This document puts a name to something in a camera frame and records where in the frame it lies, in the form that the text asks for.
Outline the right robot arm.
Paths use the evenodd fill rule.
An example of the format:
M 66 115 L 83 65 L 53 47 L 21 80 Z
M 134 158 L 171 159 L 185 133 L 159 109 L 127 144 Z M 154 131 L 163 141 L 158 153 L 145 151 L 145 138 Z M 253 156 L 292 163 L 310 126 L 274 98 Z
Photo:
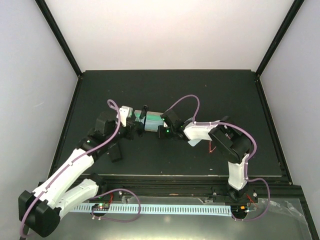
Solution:
M 194 147 L 201 141 L 214 143 L 228 164 L 228 198 L 240 201 L 245 195 L 248 183 L 248 159 L 255 153 L 255 143 L 250 135 L 238 126 L 228 122 L 229 117 L 209 122 L 192 119 L 181 120 L 173 110 L 160 115 L 164 125 L 158 126 L 159 139 L 176 139 L 188 142 Z

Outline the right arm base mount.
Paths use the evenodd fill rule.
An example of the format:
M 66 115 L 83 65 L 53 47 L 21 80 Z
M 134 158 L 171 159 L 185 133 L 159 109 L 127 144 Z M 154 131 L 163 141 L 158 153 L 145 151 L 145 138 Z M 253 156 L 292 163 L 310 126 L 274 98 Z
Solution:
M 247 214 L 258 209 L 256 191 L 248 184 L 241 190 L 227 185 L 214 185 L 212 188 L 214 203 L 230 206 L 231 214 L 236 219 L 244 220 Z

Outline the light blue cleaning cloth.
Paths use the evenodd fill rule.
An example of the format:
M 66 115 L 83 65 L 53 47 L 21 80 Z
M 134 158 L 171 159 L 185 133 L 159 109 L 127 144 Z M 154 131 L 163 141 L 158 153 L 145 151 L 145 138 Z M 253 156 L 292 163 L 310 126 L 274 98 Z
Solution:
M 144 130 L 147 132 L 157 132 L 159 126 L 164 126 L 164 121 L 163 120 L 150 120 L 147 119 Z

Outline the black sunglasses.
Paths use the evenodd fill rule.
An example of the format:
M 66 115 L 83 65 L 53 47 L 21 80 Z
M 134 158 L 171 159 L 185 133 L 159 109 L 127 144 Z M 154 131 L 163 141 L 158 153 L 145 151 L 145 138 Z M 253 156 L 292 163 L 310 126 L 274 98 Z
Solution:
M 144 105 L 140 112 L 139 119 L 140 120 L 144 119 L 147 116 L 148 111 L 149 111 L 149 107 L 147 105 Z

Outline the grey glasses case green lining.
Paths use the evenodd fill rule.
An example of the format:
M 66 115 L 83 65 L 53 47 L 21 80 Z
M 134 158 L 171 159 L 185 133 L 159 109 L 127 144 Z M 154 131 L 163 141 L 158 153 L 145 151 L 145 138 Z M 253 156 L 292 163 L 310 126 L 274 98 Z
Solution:
M 157 132 L 158 126 L 166 126 L 164 120 L 161 118 L 161 112 L 148 111 L 146 114 L 146 121 L 145 118 L 140 119 L 141 110 L 135 110 L 134 115 L 135 120 L 140 122 L 137 127 L 139 131 L 145 130 L 148 132 Z

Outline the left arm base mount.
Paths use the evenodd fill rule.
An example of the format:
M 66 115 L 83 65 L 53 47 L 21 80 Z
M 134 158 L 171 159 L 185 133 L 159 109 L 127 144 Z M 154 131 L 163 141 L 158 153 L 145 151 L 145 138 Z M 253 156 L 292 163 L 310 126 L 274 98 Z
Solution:
M 95 202 L 91 206 L 90 215 L 92 219 L 104 217 L 107 211 L 110 209 L 111 204 L 115 201 L 115 194 L 120 196 L 121 191 L 118 192 L 111 192 L 104 196 L 99 196 L 95 199 Z

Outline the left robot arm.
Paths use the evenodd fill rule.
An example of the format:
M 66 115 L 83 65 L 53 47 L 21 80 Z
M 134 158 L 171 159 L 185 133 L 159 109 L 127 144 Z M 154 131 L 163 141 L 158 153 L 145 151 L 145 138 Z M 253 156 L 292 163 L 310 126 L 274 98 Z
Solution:
M 65 163 L 33 191 L 25 190 L 18 197 L 21 237 L 28 238 L 25 227 L 47 237 L 79 204 L 112 196 L 114 191 L 108 191 L 106 182 L 96 173 L 75 187 L 72 184 L 104 154 L 109 154 L 112 161 L 121 159 L 119 141 L 131 140 L 135 134 L 140 136 L 144 131 L 145 120 L 132 116 L 130 109 L 118 109 L 115 120 L 108 119 L 105 112 L 101 113 L 95 127 L 80 140 Z

